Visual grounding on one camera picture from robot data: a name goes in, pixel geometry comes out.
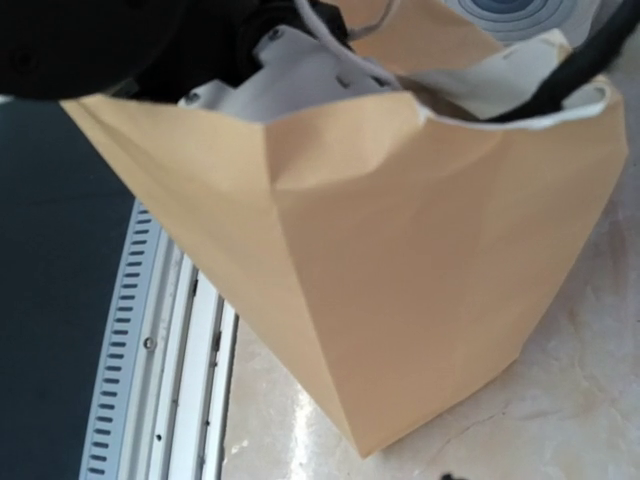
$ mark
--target brown paper bag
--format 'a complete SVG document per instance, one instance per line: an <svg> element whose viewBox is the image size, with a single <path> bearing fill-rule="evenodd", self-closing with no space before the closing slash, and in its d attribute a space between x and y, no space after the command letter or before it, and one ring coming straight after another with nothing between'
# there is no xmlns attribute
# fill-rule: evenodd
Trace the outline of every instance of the brown paper bag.
<svg viewBox="0 0 640 480"><path fill-rule="evenodd" d="M351 24L381 4L338 3ZM358 48L489 114L531 93L564 44L552 33L447 71L500 49L439 1L407 0ZM268 125L99 96L64 108L367 456L496 377L559 289L627 154L606 80L571 105L504 127L407 92Z"/></svg>

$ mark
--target marble floor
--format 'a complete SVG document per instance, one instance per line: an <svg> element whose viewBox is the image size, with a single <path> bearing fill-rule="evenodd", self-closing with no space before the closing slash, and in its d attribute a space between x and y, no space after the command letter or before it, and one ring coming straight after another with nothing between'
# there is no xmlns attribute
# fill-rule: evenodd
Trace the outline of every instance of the marble floor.
<svg viewBox="0 0 640 480"><path fill-rule="evenodd" d="M613 80L626 98L632 153L521 358L363 461L241 324L223 480L640 478L640 73Z"/></svg>

